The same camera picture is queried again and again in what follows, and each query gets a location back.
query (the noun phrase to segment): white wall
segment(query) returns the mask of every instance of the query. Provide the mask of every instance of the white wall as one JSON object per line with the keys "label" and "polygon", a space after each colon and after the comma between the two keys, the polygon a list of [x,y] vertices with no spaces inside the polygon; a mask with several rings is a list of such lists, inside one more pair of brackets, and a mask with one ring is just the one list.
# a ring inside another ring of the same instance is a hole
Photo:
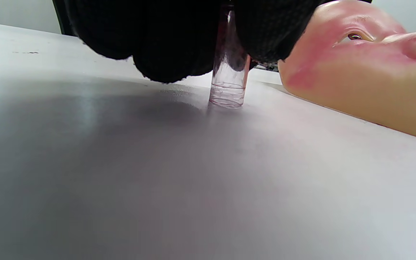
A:
{"label": "white wall", "polygon": [[0,24],[61,33],[52,0],[0,0]]}
{"label": "white wall", "polygon": [[372,3],[392,15],[407,31],[416,31],[416,0],[373,0]]}

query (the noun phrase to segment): gloved hand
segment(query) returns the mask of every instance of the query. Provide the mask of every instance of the gloved hand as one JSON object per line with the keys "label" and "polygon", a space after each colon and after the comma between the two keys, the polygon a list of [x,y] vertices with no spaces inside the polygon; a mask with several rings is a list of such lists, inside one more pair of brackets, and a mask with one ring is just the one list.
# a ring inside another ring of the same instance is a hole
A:
{"label": "gloved hand", "polygon": [[[112,59],[133,56],[154,81],[213,68],[223,0],[66,0],[78,36]],[[253,60],[285,59],[315,8],[331,0],[233,0],[237,33]]]}

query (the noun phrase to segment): mannequin face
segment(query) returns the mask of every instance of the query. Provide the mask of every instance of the mannequin face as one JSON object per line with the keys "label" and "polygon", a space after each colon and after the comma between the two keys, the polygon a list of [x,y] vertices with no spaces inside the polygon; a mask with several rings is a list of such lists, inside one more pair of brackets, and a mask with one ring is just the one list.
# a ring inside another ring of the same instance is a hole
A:
{"label": "mannequin face", "polygon": [[321,5],[279,71],[292,94],[416,135],[416,32],[374,5]]}

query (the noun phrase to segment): plastic vial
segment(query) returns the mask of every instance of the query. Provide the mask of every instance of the plastic vial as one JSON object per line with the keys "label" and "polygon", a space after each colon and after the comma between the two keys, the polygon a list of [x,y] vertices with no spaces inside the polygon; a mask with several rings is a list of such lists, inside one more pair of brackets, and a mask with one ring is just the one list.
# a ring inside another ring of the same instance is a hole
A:
{"label": "plastic vial", "polygon": [[249,69],[250,56],[238,39],[233,5],[226,3],[221,7],[210,102],[221,107],[241,107]]}

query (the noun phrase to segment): table surface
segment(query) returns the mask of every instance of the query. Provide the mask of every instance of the table surface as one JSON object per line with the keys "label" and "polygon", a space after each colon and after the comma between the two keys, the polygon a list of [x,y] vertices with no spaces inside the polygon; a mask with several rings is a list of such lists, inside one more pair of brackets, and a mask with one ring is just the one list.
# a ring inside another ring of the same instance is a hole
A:
{"label": "table surface", "polygon": [[0,25],[0,260],[416,260],[415,137],[210,77]]}

